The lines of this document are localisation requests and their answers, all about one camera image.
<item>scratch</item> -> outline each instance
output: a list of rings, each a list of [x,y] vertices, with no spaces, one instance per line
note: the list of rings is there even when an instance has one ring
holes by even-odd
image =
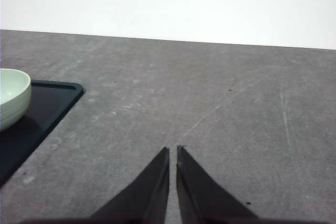
[[[243,93],[244,91],[246,91],[247,89],[253,87],[254,85],[258,84],[259,82],[265,80],[267,77],[269,77],[269,75],[260,78],[259,80],[255,81],[254,83],[250,84],[249,86],[247,86],[244,89],[239,90],[239,92],[237,92],[236,94],[234,94],[233,96],[229,97],[228,99],[224,100],[223,102],[221,102],[217,107],[215,107],[214,109],[212,109],[210,112],[208,112],[206,115],[201,116],[201,118],[191,127],[190,130],[188,130],[186,133],[183,134],[182,138],[180,140],[182,140],[185,136],[187,136],[196,126],[199,125],[199,123],[201,123],[204,119],[206,119],[207,117],[209,117],[212,113],[214,113],[216,110],[218,110],[221,106],[223,106],[225,103],[230,103],[230,101],[236,97],[237,95]]]
[[[281,108],[282,108],[282,117],[284,120],[283,122],[285,124],[285,130],[286,130],[286,141],[288,145],[288,150],[289,150],[290,158],[292,159],[292,162],[294,163],[295,171],[297,173],[298,163],[296,159],[294,158],[294,152],[293,152],[292,142],[291,142],[290,134],[288,130],[288,122],[287,122],[287,115],[286,115],[287,94],[285,92],[285,98],[284,98],[282,90],[280,90],[280,100],[281,100]]]

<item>bowl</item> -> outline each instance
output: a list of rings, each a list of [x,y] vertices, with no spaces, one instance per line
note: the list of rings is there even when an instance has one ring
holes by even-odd
[[[27,111],[31,94],[28,74],[0,68],[0,131],[16,123]]]

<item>concrete surface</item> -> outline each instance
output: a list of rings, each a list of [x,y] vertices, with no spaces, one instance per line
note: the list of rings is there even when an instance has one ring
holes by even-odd
[[[176,146],[264,218],[336,223],[336,51],[2,31],[2,67],[86,93],[1,190],[2,222],[85,217]]]

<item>white backdrop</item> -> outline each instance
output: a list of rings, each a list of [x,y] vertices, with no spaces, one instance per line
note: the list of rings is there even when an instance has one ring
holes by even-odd
[[[336,0],[1,0],[1,28],[336,49]]]

